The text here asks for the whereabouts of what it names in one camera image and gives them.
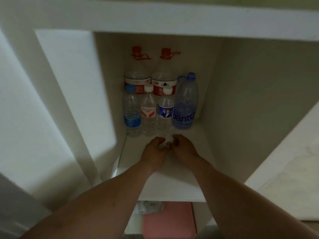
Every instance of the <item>blue bottle cap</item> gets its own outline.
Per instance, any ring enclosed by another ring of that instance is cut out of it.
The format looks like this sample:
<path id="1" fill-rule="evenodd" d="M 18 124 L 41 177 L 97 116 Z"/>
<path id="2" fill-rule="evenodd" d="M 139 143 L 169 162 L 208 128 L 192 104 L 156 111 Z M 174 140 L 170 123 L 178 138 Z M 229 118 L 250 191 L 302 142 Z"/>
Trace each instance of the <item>blue bottle cap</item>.
<path id="1" fill-rule="evenodd" d="M 187 80 L 196 80 L 196 74 L 195 73 L 192 73 L 192 72 L 189 72 L 187 74 Z"/>
<path id="2" fill-rule="evenodd" d="M 134 85 L 127 85 L 125 86 L 125 91 L 126 92 L 135 92 L 135 86 Z"/>

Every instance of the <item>water bottle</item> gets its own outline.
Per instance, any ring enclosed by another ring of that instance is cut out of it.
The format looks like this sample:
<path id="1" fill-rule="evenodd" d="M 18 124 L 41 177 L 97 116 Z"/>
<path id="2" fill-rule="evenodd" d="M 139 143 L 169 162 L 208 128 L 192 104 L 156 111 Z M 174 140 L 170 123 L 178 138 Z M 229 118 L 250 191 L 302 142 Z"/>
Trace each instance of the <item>water bottle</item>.
<path id="1" fill-rule="evenodd" d="M 194 121 L 198 105 L 196 74 L 188 73 L 175 95 L 173 126 L 180 130 L 189 129 Z"/>
<path id="2" fill-rule="evenodd" d="M 134 85 L 125 86 L 123 97 L 124 121 L 127 134 L 137 137 L 141 134 L 141 107 L 138 102 L 138 95 L 135 93 Z"/>
<path id="3" fill-rule="evenodd" d="M 151 82 L 148 64 L 151 58 L 142 53 L 140 46 L 132 47 L 132 54 L 125 56 L 125 85 L 134 85 L 136 94 L 144 93 L 144 85 Z"/>
<path id="4" fill-rule="evenodd" d="M 141 121 L 143 133 L 147 136 L 154 135 L 156 132 L 156 102 L 153 94 L 153 85 L 144 85 L 144 95 L 141 99 Z"/>
<path id="5" fill-rule="evenodd" d="M 171 86 L 165 86 L 157 105 L 157 129 L 160 131 L 168 131 L 172 127 L 174 110 L 172 92 L 173 88 Z"/>
<path id="6" fill-rule="evenodd" d="M 177 75 L 175 63 L 171 60 L 174 55 L 179 55 L 181 52 L 171 52 L 170 48 L 163 48 L 162 55 L 159 57 L 159 63 L 156 71 L 152 74 L 152 84 L 154 85 L 154 94 L 161 96 L 165 86 L 173 87 L 172 94 L 175 94 Z"/>

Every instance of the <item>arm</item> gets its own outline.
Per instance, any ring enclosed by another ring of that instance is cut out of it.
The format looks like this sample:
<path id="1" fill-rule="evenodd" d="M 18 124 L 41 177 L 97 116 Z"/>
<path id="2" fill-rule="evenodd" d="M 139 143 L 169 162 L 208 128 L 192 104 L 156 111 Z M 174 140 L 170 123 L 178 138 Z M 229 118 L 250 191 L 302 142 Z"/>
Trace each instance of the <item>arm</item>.
<path id="1" fill-rule="evenodd" d="M 72 200 L 21 238 L 118 239 L 146 180 L 165 160 L 168 148 L 158 148 L 164 141 L 165 138 L 154 138 L 137 164 Z"/>
<path id="2" fill-rule="evenodd" d="M 249 187 L 226 176 L 200 157 L 182 135 L 169 146 L 192 170 L 209 209 L 226 238 L 319 238 L 312 229 Z"/>

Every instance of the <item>blue label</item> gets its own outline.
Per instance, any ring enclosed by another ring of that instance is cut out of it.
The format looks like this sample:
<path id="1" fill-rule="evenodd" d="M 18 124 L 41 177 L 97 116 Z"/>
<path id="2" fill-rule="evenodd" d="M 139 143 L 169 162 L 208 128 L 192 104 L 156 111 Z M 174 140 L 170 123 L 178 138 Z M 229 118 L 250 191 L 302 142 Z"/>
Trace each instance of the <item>blue label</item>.
<path id="1" fill-rule="evenodd" d="M 135 118 L 135 119 L 128 119 L 124 117 L 125 125 L 130 128 L 138 127 L 141 124 L 141 117 Z"/>
<path id="2" fill-rule="evenodd" d="M 181 113 L 177 111 L 176 109 L 174 109 L 173 119 L 178 121 L 178 123 L 182 123 L 182 124 L 192 123 L 194 121 L 195 112 Z"/>
<path id="3" fill-rule="evenodd" d="M 162 118 L 170 118 L 173 116 L 174 107 L 161 107 L 157 106 L 157 115 Z"/>

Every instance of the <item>forearm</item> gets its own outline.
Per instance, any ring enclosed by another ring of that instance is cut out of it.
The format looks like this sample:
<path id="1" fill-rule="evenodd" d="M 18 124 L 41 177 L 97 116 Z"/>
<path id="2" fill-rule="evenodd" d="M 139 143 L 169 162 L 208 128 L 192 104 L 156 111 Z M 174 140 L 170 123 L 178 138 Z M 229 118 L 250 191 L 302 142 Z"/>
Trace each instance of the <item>forearm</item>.
<path id="1" fill-rule="evenodd" d="M 318 238 L 303 223 L 265 197 L 218 172 L 202 158 L 189 168 L 226 238 Z"/>
<path id="2" fill-rule="evenodd" d="M 110 238 L 124 233 L 152 170 L 139 162 L 74 199 L 22 238 Z"/>

